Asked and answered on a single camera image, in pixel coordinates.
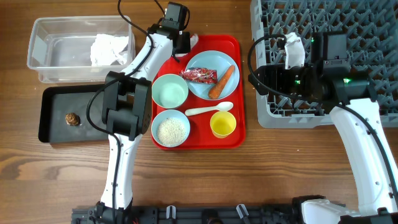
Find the red snack wrapper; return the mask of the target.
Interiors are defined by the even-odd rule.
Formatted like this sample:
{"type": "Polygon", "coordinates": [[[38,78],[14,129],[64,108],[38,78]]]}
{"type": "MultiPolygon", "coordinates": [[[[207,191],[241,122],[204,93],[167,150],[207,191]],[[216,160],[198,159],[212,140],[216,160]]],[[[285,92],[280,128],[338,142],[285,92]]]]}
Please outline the red snack wrapper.
{"type": "Polygon", "coordinates": [[[188,68],[179,73],[179,75],[187,81],[215,84],[218,82],[218,76],[216,70],[208,68],[188,68]]]}

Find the mint green bowl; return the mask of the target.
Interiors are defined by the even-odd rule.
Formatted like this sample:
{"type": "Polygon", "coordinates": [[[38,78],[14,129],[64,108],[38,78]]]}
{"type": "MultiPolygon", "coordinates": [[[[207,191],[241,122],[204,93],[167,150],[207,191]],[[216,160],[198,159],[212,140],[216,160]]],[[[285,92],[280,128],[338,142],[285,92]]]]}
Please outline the mint green bowl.
{"type": "Polygon", "coordinates": [[[186,81],[175,74],[162,75],[152,84],[154,103],[165,109],[178,108],[184,104],[188,94],[186,81]]]}

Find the orange carrot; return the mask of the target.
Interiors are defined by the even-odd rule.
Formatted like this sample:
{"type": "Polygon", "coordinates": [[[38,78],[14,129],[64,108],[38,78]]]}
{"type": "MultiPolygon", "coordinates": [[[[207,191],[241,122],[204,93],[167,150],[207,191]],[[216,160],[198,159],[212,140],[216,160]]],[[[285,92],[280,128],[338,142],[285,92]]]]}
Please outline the orange carrot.
{"type": "Polygon", "coordinates": [[[221,77],[221,79],[209,90],[208,97],[211,100],[216,100],[220,97],[221,92],[223,91],[224,87],[228,83],[228,80],[232,76],[233,72],[235,71],[235,66],[231,65],[225,74],[221,77]]]}

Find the white tissue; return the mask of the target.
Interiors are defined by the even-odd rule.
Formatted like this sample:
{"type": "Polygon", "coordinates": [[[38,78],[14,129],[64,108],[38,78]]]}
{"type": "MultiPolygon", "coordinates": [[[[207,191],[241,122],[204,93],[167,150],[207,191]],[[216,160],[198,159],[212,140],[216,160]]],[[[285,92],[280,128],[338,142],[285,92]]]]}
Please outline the white tissue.
{"type": "Polygon", "coordinates": [[[190,48],[194,48],[194,46],[196,46],[196,44],[198,43],[199,37],[197,34],[193,34],[190,38],[190,48]]]}
{"type": "Polygon", "coordinates": [[[92,66],[108,66],[127,63],[128,36],[97,34],[91,45],[90,60],[92,66]]]}

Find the light blue bowl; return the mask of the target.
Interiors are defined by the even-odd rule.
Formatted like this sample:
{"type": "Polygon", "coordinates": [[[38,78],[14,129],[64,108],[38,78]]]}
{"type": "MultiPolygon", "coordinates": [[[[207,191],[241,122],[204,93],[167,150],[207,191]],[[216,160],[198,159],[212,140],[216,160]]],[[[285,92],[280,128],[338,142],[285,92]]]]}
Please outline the light blue bowl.
{"type": "Polygon", "coordinates": [[[185,139],[184,139],[184,141],[182,142],[182,143],[184,143],[184,142],[187,140],[187,138],[188,138],[188,136],[189,136],[189,134],[190,134],[190,122],[189,122],[188,118],[187,118],[182,112],[177,111],[177,110],[165,110],[165,111],[159,113],[159,114],[153,119],[151,131],[152,131],[152,137],[155,139],[155,142],[158,143],[158,144],[160,144],[160,145],[163,146],[163,147],[167,147],[167,146],[161,144],[160,141],[159,141],[159,139],[158,139],[158,137],[157,137],[157,128],[158,128],[159,124],[160,124],[163,120],[165,120],[165,119],[167,119],[167,118],[177,118],[177,119],[179,119],[179,120],[182,121],[182,123],[183,123],[184,126],[185,126],[185,139]]]}

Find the brown mushroom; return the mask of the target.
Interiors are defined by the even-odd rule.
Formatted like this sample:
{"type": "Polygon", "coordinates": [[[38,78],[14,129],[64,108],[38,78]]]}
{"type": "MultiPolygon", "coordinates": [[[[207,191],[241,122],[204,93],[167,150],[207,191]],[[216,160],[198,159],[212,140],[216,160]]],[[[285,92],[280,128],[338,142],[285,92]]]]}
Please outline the brown mushroom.
{"type": "Polygon", "coordinates": [[[80,117],[75,113],[68,113],[65,115],[65,121],[70,126],[78,126],[80,124],[80,117]]]}

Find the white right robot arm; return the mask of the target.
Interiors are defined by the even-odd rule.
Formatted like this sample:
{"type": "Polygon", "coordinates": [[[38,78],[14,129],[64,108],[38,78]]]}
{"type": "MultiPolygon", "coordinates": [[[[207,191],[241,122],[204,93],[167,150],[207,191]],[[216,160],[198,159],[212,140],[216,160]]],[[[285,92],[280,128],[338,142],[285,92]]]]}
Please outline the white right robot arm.
{"type": "Polygon", "coordinates": [[[396,223],[397,165],[368,73],[350,68],[346,34],[312,34],[309,63],[296,34],[276,34],[274,38],[285,52],[285,63],[251,68],[249,82],[261,95],[316,102],[327,110],[345,146],[358,193],[357,210],[321,196],[295,198],[297,221],[396,223]]]}

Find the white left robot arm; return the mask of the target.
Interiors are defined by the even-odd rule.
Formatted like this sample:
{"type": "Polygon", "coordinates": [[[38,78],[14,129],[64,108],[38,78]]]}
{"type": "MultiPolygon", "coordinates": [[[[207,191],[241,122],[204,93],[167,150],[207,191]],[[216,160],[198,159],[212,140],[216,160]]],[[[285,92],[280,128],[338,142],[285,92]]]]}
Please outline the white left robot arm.
{"type": "Polygon", "coordinates": [[[95,205],[100,223],[129,223],[132,205],[132,173],[142,135],[152,113],[152,81],[172,56],[188,54],[198,43],[196,34],[156,28],[134,60],[121,72],[109,72],[105,79],[102,121],[109,139],[106,186],[95,205]]]}

